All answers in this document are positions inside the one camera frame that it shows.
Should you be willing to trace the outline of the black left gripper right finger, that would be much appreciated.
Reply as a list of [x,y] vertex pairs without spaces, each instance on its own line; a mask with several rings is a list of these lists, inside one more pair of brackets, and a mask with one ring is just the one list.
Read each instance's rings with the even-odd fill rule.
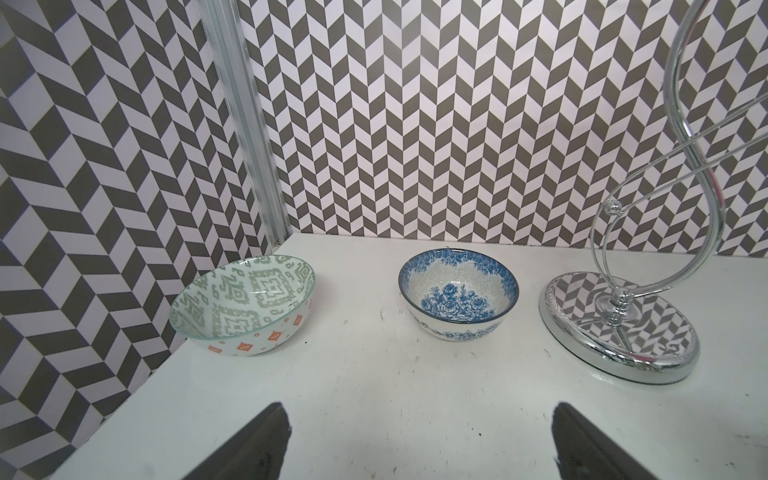
[[569,403],[556,406],[551,431],[562,479],[657,480]]

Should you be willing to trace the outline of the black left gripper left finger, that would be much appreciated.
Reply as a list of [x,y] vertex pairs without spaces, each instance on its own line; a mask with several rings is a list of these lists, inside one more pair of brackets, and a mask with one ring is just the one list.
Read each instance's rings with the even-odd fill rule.
[[278,479],[291,433],[283,405],[271,403],[184,480]]

